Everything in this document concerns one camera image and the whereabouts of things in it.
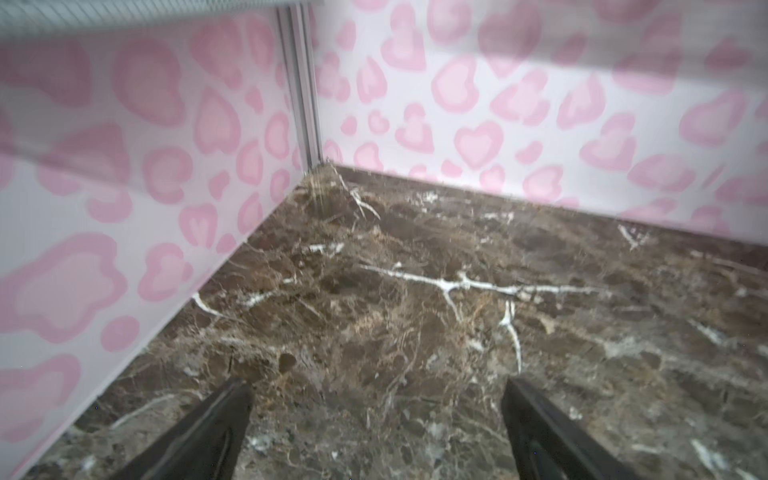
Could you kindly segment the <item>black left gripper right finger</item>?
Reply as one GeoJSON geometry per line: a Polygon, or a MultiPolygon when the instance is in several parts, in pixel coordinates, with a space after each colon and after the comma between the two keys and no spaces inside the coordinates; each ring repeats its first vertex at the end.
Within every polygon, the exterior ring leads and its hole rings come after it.
{"type": "Polygon", "coordinates": [[[638,477],[522,378],[507,380],[501,413],[521,479],[638,477]]]}

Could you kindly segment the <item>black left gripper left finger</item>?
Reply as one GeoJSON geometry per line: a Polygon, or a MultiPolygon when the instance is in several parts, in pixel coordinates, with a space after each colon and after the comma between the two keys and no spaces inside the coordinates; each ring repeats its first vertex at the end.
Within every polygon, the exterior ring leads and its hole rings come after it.
{"type": "Polygon", "coordinates": [[[253,391],[246,381],[228,380],[112,477],[231,479],[253,402],[253,391]]]}

